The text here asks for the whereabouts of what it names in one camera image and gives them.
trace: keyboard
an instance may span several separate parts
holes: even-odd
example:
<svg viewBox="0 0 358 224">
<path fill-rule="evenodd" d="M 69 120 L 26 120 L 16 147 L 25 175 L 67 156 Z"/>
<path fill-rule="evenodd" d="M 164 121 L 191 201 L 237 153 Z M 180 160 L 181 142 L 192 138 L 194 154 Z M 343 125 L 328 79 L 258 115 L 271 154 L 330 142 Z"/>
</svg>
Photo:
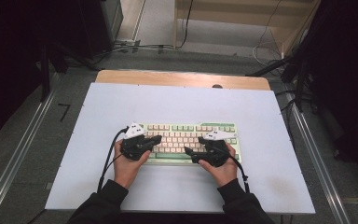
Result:
<svg viewBox="0 0 358 224">
<path fill-rule="evenodd" d="M 195 152 L 205 152 L 204 145 L 198 137 L 214 130 L 237 133 L 233 123 L 201 123 L 201 124 L 158 124 L 140 123 L 145 130 L 145 137 L 161 135 L 161 143 L 153 147 L 153 151 L 145 164 L 191 165 L 190 156 L 185 154 L 185 147 Z M 235 158 L 241 162 L 240 143 L 237 138 L 225 139 L 236 150 Z"/>
</svg>

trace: person's left hand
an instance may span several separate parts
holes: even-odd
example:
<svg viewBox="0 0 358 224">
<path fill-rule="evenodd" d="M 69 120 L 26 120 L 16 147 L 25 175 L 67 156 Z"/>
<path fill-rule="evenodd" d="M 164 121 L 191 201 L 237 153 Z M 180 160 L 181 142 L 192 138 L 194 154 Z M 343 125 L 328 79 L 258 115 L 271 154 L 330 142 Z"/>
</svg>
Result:
<svg viewBox="0 0 358 224">
<path fill-rule="evenodd" d="M 115 142 L 115 158 L 121 154 L 121 143 L 123 140 Z M 125 156 L 120 156 L 114 161 L 115 179 L 114 181 L 123 188 L 129 189 L 130 185 L 135 180 L 139 168 L 147 161 L 150 155 L 150 150 L 147 150 L 138 161 L 127 159 Z"/>
</svg>

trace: white table surface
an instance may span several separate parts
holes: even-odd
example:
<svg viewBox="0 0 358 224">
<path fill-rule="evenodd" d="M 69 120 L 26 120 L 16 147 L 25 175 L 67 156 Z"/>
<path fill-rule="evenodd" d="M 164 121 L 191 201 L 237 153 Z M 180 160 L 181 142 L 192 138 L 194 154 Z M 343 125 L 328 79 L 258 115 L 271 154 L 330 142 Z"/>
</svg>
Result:
<svg viewBox="0 0 358 224">
<path fill-rule="evenodd" d="M 89 87 L 46 209 L 77 209 L 96 191 L 114 136 L 133 121 L 235 123 L 241 164 L 264 210 L 315 213 L 273 91 L 105 83 Z M 108 178 L 114 178 L 113 166 Z M 224 202 L 216 188 L 198 165 L 144 165 L 121 209 L 221 213 Z"/>
</svg>

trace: black jacket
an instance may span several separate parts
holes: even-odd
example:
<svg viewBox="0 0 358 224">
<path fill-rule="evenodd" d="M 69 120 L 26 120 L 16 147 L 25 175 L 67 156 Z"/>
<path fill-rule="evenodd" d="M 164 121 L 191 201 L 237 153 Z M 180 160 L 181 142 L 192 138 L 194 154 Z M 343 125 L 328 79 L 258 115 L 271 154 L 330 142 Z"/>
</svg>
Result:
<svg viewBox="0 0 358 224">
<path fill-rule="evenodd" d="M 234 223 L 273 223 L 261 208 L 254 194 L 243 191 L 238 179 L 232 180 L 217 190 L 225 201 L 224 212 Z M 99 193 L 92 193 L 77 208 L 68 224 L 125 223 L 125 220 L 120 220 L 120 206 L 127 194 L 127 189 L 112 180 L 108 180 Z"/>
</svg>

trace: metal rail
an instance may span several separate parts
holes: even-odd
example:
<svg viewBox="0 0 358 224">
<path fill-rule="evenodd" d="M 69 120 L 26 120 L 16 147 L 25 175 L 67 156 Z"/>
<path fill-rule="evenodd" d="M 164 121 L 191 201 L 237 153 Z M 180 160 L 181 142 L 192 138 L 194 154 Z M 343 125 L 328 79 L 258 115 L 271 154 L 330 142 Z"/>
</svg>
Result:
<svg viewBox="0 0 358 224">
<path fill-rule="evenodd" d="M 287 99 L 289 101 L 293 100 L 294 99 L 293 94 L 287 94 Z M 294 110 L 294 117 L 296 119 L 296 123 L 305 141 L 313 166 L 315 167 L 316 174 L 318 175 L 319 180 L 321 181 L 322 187 L 324 189 L 324 194 L 326 195 L 326 199 L 330 204 L 330 208 L 333 212 L 333 216 L 336 219 L 337 223 L 350 224 L 351 222 L 349 216 L 345 211 L 344 205 L 341 201 L 341 198 L 339 197 L 335 184 L 330 177 L 327 167 L 324 164 L 324 159 L 319 153 L 318 146 L 316 145 L 316 142 L 313 139 L 313 136 L 310 132 L 310 128 L 307 124 L 304 114 L 298 111 L 296 104 L 294 104 L 293 110 Z"/>
<path fill-rule="evenodd" d="M 24 160 L 25 155 L 27 154 L 28 149 L 32 144 L 34 136 L 37 133 L 39 126 L 48 111 L 48 108 L 50 107 L 52 99 L 54 98 L 56 86 L 60 82 L 60 76 L 57 73 L 54 74 L 52 82 L 53 85 L 50 94 L 48 95 L 44 103 L 39 104 L 30 124 L 28 125 L 24 135 L 22 136 L 19 144 L 17 145 L 13 156 L 8 162 L 5 171 L 0 176 L 0 205 L 5 199 L 10 185 L 13 182 L 16 173 L 19 171 L 22 161 Z"/>
</svg>

